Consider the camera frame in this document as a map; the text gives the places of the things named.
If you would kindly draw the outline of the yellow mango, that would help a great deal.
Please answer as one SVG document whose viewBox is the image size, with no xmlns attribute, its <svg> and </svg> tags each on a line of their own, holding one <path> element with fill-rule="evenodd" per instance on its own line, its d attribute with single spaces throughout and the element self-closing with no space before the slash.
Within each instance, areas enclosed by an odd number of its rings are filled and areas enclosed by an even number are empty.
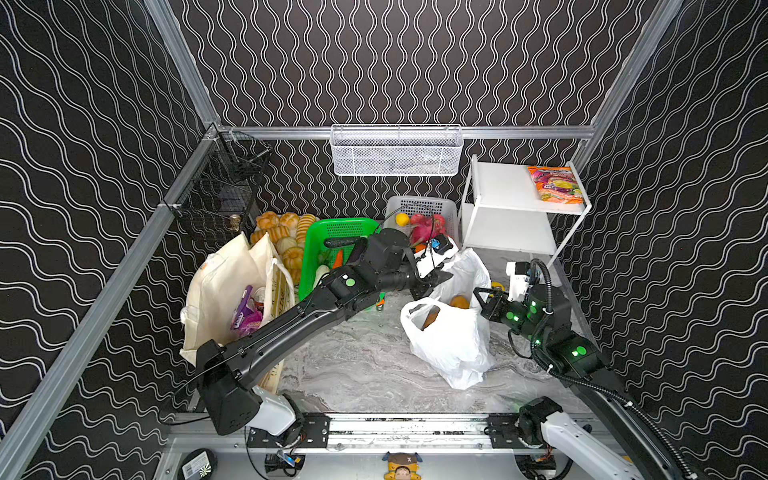
<svg viewBox="0 0 768 480">
<path fill-rule="evenodd" d="M 450 300 L 449 305 L 454 308 L 469 309 L 470 300 L 462 295 L 456 295 Z"/>
</svg>

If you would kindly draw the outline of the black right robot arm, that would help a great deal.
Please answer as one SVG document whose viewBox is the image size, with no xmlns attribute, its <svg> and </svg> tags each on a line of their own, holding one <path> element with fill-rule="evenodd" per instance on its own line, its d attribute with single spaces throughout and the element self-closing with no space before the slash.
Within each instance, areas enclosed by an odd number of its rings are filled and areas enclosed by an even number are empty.
<svg viewBox="0 0 768 480">
<path fill-rule="evenodd" d="M 571 390 L 603 423 L 623 452 L 617 454 L 578 428 L 556 402 L 540 397 L 522 406 L 522 443 L 561 451 L 599 479 L 698 479 L 698 473 L 630 396 L 598 347 L 573 328 L 573 306 L 540 259 L 511 262 L 509 289 L 476 287 L 481 315 L 507 326 L 510 342 L 527 343 L 531 360 Z"/>
</svg>

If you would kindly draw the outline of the green plastic basket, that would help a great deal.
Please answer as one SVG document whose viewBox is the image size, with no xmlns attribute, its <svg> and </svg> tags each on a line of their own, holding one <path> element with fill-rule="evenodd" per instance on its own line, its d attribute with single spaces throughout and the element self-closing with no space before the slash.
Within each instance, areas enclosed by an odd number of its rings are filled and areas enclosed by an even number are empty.
<svg viewBox="0 0 768 480">
<path fill-rule="evenodd" d="M 318 268 L 324 265 L 332 268 L 338 252 L 343 253 L 346 262 L 358 238 L 368 237 L 379 228 L 379 223 L 370 218 L 338 218 L 319 220 L 307 232 L 298 298 L 304 300 L 315 285 Z"/>
</svg>

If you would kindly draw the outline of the white plastic grocery bag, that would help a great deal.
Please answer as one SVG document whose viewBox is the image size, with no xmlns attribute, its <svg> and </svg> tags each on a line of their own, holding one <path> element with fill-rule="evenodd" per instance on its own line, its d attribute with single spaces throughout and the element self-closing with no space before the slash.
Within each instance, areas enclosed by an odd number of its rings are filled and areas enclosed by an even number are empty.
<svg viewBox="0 0 768 480">
<path fill-rule="evenodd" d="M 471 248 L 458 252 L 445 272 L 453 274 L 433 293 L 411 301 L 401 309 L 400 322 L 410 341 L 411 352 L 428 363 L 456 390 L 466 390 L 483 381 L 493 365 L 490 354 L 490 322 L 481 315 L 473 295 L 476 287 L 488 288 L 491 278 L 479 255 Z M 450 300 L 462 295 L 470 300 L 469 309 L 454 308 Z M 421 327 L 432 307 L 438 307 L 437 320 L 426 330 Z"/>
</svg>

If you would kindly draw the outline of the purple Fox's candy bag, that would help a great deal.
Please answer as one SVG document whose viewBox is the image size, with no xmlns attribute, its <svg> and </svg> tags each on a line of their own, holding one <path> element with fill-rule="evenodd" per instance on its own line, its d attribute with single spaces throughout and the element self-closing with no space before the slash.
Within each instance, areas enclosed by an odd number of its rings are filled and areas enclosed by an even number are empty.
<svg viewBox="0 0 768 480">
<path fill-rule="evenodd" d="M 234 311 L 230 329 L 239 337 L 257 331 L 264 321 L 264 288 L 248 285 Z"/>
</svg>

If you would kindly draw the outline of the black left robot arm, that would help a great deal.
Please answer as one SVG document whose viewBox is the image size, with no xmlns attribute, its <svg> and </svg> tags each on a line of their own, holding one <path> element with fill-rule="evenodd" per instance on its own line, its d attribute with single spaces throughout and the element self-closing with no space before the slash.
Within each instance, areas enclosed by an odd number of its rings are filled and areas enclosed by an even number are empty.
<svg viewBox="0 0 768 480">
<path fill-rule="evenodd" d="M 430 250 L 415 254 L 400 231 L 359 237 L 347 262 L 291 309 L 229 344 L 203 343 L 193 382 L 217 434 L 251 427 L 279 436 L 300 428 L 298 408 L 285 396 L 259 389 L 259 381 L 311 338 L 374 306 L 383 292 L 428 297 L 452 277 L 443 266 Z"/>
</svg>

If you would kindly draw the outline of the cream floral tote bag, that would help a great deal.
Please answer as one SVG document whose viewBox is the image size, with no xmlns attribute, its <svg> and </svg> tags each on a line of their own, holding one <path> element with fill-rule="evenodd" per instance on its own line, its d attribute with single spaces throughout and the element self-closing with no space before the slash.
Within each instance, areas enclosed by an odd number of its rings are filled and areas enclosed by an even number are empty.
<svg viewBox="0 0 768 480">
<path fill-rule="evenodd" d="M 252 245 L 241 233 L 198 268 L 180 313 L 184 333 L 180 355 L 184 360 L 195 365 L 198 348 L 209 340 L 223 346 L 238 338 L 232 325 L 245 291 L 263 304 L 263 324 L 296 303 L 293 279 L 268 237 Z"/>
</svg>

